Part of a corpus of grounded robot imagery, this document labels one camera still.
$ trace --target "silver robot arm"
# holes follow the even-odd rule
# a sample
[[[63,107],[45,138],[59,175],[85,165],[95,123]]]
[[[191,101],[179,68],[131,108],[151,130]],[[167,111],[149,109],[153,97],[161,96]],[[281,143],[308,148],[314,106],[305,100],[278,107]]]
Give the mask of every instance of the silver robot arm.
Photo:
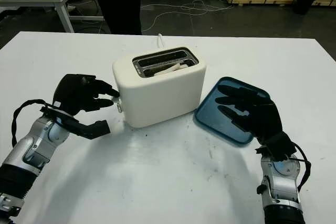
[[[255,88],[218,86],[224,97],[216,98],[218,109],[244,132],[251,132],[261,147],[261,167],[264,173],[257,193],[261,194],[265,212],[265,224],[304,224],[299,191],[310,175],[311,164],[302,149],[282,131],[278,109],[266,92]],[[238,114],[235,109],[248,114]],[[304,159],[294,153],[300,151]],[[299,162],[305,162],[306,171],[299,186]]]
[[[4,223],[9,223],[9,216],[19,214],[23,198],[69,133],[53,119],[42,116],[14,146],[0,167],[0,220],[2,215],[3,221],[7,219]]]
[[[257,194],[261,194],[265,223],[304,223],[297,186],[300,163],[290,159],[274,162],[263,155],[261,167],[263,180]]]
[[[80,110],[94,111],[113,105],[109,99],[98,99],[99,94],[119,96],[111,85],[96,80],[95,76],[67,74],[55,91],[53,105],[43,100],[30,100],[14,112],[13,149],[0,166],[0,224],[13,223],[10,217],[18,216],[35,179],[70,133],[88,139],[110,133],[106,121],[83,125],[73,117]],[[33,103],[44,105],[43,115],[16,143],[16,118],[22,108]]]

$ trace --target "white toaster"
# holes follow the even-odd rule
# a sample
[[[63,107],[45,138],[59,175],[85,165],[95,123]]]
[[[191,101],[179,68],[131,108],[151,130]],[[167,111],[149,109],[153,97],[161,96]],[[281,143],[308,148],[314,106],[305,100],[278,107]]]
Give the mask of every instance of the white toaster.
[[[115,61],[113,74],[126,122],[144,127],[195,110],[205,69],[204,61],[185,47]]]

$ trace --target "dark floor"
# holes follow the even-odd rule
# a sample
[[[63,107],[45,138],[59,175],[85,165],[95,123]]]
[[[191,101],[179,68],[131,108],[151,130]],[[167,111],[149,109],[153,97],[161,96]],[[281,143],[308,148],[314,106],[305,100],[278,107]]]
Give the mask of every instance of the dark floor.
[[[142,0],[142,6],[169,4],[181,6],[194,0]],[[224,0],[202,0],[205,4],[220,8],[228,7]],[[93,2],[81,0],[73,3],[81,14],[95,15]],[[188,5],[204,9],[200,1]],[[336,8],[312,7],[308,14],[297,15],[290,6],[234,6],[232,9],[204,13],[180,7],[147,6],[142,9],[142,29],[151,29],[144,35],[171,36],[227,36],[227,37],[287,37],[315,38],[336,60]],[[76,22],[74,29],[81,33],[109,33],[102,22]],[[0,48],[19,31],[64,31],[56,12],[52,9],[27,8],[21,15],[8,16],[0,22]]]

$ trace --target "white table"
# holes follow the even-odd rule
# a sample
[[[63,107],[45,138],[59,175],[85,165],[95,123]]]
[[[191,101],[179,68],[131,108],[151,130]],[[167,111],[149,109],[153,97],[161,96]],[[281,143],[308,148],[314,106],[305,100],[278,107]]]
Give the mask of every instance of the white table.
[[[284,130],[312,161],[300,194],[306,223],[333,223],[336,63],[327,52],[313,39],[163,39],[206,60],[202,98],[223,76],[271,94]],[[114,85],[112,63],[155,49],[156,41],[19,33],[0,50],[0,160],[10,151],[10,124],[20,104],[50,102],[67,73],[95,74]],[[39,108],[19,115],[18,138],[41,115]],[[142,129],[125,124],[116,106],[76,118],[85,124],[107,119],[112,133],[95,140],[70,135],[35,181],[16,223],[264,223],[256,140],[236,147],[196,126],[192,113]]]
[[[70,20],[103,20],[103,17],[69,16],[66,2],[68,0],[0,0],[0,6],[26,6],[26,7],[55,7],[57,14],[67,33],[74,33]]]

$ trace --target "blue tray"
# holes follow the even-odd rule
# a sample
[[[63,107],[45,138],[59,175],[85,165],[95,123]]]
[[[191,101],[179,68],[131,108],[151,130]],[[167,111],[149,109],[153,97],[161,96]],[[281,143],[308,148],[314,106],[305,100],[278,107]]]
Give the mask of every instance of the blue tray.
[[[262,97],[269,98],[269,94],[262,89],[256,88],[234,78],[222,77],[211,89],[210,93],[206,96],[201,105],[195,111],[196,121],[204,126],[207,130],[215,132],[219,136],[224,137],[238,145],[251,142],[253,139],[253,135],[251,133],[242,131],[231,122],[230,118],[218,110],[217,107],[219,104],[215,102],[215,99],[225,96],[218,91],[218,85],[228,85],[234,88],[244,87],[246,89],[258,92],[258,94]],[[228,107],[240,115],[248,114],[246,111],[243,113],[237,110],[233,105],[228,105]]]

